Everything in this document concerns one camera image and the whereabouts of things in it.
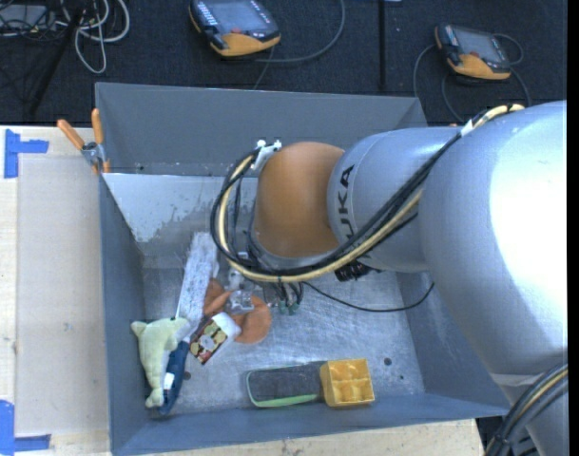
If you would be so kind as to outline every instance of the orange handheld device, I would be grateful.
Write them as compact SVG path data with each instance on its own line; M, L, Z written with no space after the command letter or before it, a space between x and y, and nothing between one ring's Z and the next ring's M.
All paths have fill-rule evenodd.
M280 40L276 22L257 0L192 0L189 15L196 30L224 57L260 52Z
M434 28L434 38L448 65L459 76L477 81L511 76L507 53L488 32L439 24Z

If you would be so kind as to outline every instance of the stuffed dinosaur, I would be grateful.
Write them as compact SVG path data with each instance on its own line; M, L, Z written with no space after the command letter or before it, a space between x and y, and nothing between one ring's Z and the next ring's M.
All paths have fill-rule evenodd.
M182 317L166 317L151 323L134 321L130 328L139 340L139 357L144 366L147 382L152 388L145 400L147 408L160 407L164 403L164 374L168 357L177 350L176 333L187 323Z

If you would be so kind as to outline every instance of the orange object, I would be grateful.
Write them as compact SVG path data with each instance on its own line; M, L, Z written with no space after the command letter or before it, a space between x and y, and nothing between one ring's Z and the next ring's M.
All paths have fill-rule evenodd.
M71 126L67 120L57 120L57 126L61 128L61 131L68 137L71 143L73 143L74 147L76 147L78 150L82 150L85 142L82 137L78 135L76 129Z
M101 116L98 108L93 108L90 113L92 122L92 129L95 134L95 142L86 144L84 139L80 137L76 129L69 124L67 120L57 120L57 126L66 135L66 137L73 143L73 146L80 150L87 160L90 162L92 171L97 174L99 172L99 162L102 164L103 172L109 172L109 159L106 157L103 149L104 133L101 125Z
M99 108L93 108L90 113L90 121L92 122L92 130L95 133L95 142L102 144L104 140L103 126L101 125L101 114ZM103 172L109 172L109 159L103 162Z
M232 291L225 291L218 280L210 279L204 296L204 314L213 316L223 312L223 306L231 294ZM251 302L255 308L252 312L230 315L241 327L241 334L234 339L238 343L254 344L262 341L272 325L268 305L256 295L251 295Z

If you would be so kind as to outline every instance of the small box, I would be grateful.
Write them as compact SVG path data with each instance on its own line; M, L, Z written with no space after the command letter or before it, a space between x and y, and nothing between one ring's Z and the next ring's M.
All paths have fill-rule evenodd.
M325 402L349 407L374 401L374 387L365 358L328 361L320 367Z

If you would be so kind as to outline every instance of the dark floor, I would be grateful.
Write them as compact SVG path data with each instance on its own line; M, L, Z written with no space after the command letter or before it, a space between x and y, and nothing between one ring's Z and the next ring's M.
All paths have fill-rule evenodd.
M79 59L76 48L91 67L101 67L100 44L83 39L76 47L66 32L62 3L71 16L81 0L14 0L43 5L65 24L37 31L19 14L0 25L0 124L52 125L66 118L76 126L89 126L97 82L417 95L429 125L466 122L487 107L505 103L567 99L568 0L387 2L383 30L375 0L259 0L280 27L280 43L272 55L266 51L239 60L224 60L207 46L189 21L191 0L123 1L128 32L117 42L105 43L106 68L95 73ZM126 16L117 1L108 2L105 37L110 39L122 31ZM87 13L94 16L91 6ZM460 84L441 53L429 48L434 27L441 22L497 36L512 61L510 79ZM257 62L308 57L332 42L312 59ZM484 444L500 422L479 421ZM535 454L527 444L522 454Z

